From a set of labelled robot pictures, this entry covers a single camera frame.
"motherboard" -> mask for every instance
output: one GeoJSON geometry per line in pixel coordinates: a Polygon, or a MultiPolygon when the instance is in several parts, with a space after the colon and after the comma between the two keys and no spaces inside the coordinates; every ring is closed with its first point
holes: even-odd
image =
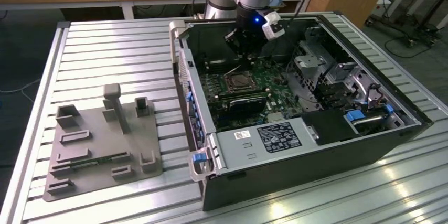
{"type": "Polygon", "coordinates": [[[218,132],[292,118],[303,112],[287,81],[287,64],[259,59],[251,70],[200,75],[218,132]]]}

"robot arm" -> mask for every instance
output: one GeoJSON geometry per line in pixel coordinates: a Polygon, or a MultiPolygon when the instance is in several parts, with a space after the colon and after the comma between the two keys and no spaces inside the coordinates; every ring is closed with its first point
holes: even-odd
{"type": "Polygon", "coordinates": [[[226,41],[243,59],[286,33],[280,15],[270,7],[279,2],[282,0],[208,0],[206,18],[236,17],[236,28],[226,41]]]}

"table leg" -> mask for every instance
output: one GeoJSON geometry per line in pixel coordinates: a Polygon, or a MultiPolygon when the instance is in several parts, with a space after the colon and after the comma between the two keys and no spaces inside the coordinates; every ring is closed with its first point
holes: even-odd
{"type": "Polygon", "coordinates": [[[132,6],[134,6],[134,1],[122,2],[124,19],[134,19],[132,6]]]}

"gray floor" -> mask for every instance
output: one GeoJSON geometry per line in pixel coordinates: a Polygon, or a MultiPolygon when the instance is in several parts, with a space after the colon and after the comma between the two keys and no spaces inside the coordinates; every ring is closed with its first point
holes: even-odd
{"type": "MultiPolygon", "coordinates": [[[[418,12],[424,14],[436,0],[428,0],[418,12]]],[[[175,17],[179,16],[183,6],[154,6],[139,10],[139,17],[175,17]]],[[[438,23],[448,13],[448,3],[435,15],[432,22],[438,23]]],[[[22,87],[40,78],[47,55],[51,47],[56,23],[64,21],[59,10],[11,11],[8,17],[0,20],[0,90],[22,87]]],[[[382,46],[402,34],[382,24],[363,29],[366,34],[382,46]]],[[[448,31],[443,30],[444,42],[412,59],[395,57],[406,70],[416,77],[440,100],[448,104],[448,31]]],[[[424,46],[407,48],[399,41],[390,45],[396,54],[408,56],[426,49],[424,46]]],[[[27,94],[35,98],[39,84],[27,88],[27,94]]],[[[15,164],[27,121],[32,109],[30,100],[20,94],[0,94],[0,204],[7,190],[11,166],[15,164]]]]}

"metal bracket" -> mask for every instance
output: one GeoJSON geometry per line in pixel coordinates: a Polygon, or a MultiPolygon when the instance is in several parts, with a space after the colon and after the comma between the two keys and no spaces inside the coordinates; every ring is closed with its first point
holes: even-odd
{"type": "Polygon", "coordinates": [[[187,161],[188,161],[188,167],[190,167],[190,174],[191,174],[191,178],[194,181],[199,182],[203,181],[207,176],[215,174],[215,169],[216,167],[214,166],[214,170],[212,170],[212,166],[211,163],[214,162],[214,160],[211,159],[211,153],[212,150],[211,148],[207,146],[202,149],[199,149],[198,151],[190,152],[188,153],[188,157],[187,157],[187,161]],[[202,165],[202,173],[198,172],[196,168],[195,168],[195,163],[194,163],[194,155],[195,154],[200,154],[200,153],[206,153],[207,154],[207,162],[204,162],[202,165]]]}
{"type": "Polygon", "coordinates": [[[171,47],[171,62],[176,63],[176,41],[180,35],[187,31],[186,21],[175,20],[170,23],[170,47],[171,47]]]}

